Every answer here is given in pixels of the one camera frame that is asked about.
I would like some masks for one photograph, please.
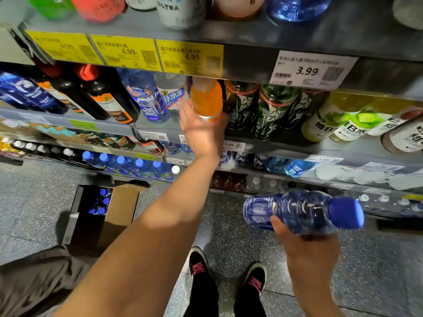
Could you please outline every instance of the black pants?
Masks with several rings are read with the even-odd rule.
[[[184,317],[218,317],[219,292],[209,274],[199,273],[193,279],[191,297]],[[244,287],[237,295],[234,312],[236,317],[266,317],[262,302],[254,287]]]

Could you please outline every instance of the green price tag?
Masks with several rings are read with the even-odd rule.
[[[91,131],[100,131],[100,129],[97,128],[97,126],[96,126],[96,124],[94,122],[80,121],[80,120],[72,120],[72,119],[68,119],[68,121],[71,124],[73,124],[77,129],[91,130]]]
[[[139,159],[154,161],[154,157],[152,155],[148,155],[148,154],[145,154],[145,153],[137,153],[137,157]]]

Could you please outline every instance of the yellow price tag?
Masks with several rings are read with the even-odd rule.
[[[73,120],[73,119],[68,119],[68,121],[72,125],[74,125],[77,129],[90,130],[90,131],[100,131],[100,129],[97,128],[97,126],[94,122]]]
[[[166,40],[156,42],[165,72],[222,78],[223,45]]]
[[[161,71],[153,39],[90,35],[108,65]]]
[[[148,155],[148,154],[145,154],[145,153],[137,153],[136,155],[139,159],[154,161],[154,157],[152,155]]]
[[[53,59],[103,64],[85,34],[25,31]]]
[[[403,198],[404,199],[423,201],[423,196],[419,196],[417,194],[408,194],[408,195],[404,196]]]

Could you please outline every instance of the floor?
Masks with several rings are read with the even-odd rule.
[[[0,164],[0,264],[61,242],[78,184],[91,178],[80,170],[26,162]],[[142,192],[136,215],[166,189],[155,182]],[[262,302],[270,317],[303,316],[293,295],[286,257],[274,234],[251,228],[242,216],[244,199],[209,194],[195,238],[218,281],[220,316],[233,316],[237,278],[255,260],[268,272]],[[333,295],[346,316],[417,317],[423,311],[423,237],[378,233],[371,225],[340,233],[342,254]],[[181,317],[192,279],[181,273],[165,316]]]

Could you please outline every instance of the shoe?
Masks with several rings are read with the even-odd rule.
[[[245,278],[242,288],[254,288],[257,291],[258,296],[261,296],[266,284],[266,276],[266,267],[264,267],[261,262],[256,262],[248,270],[247,277]]]
[[[192,247],[189,251],[189,271],[195,277],[199,273],[209,274],[206,257],[199,247]]]

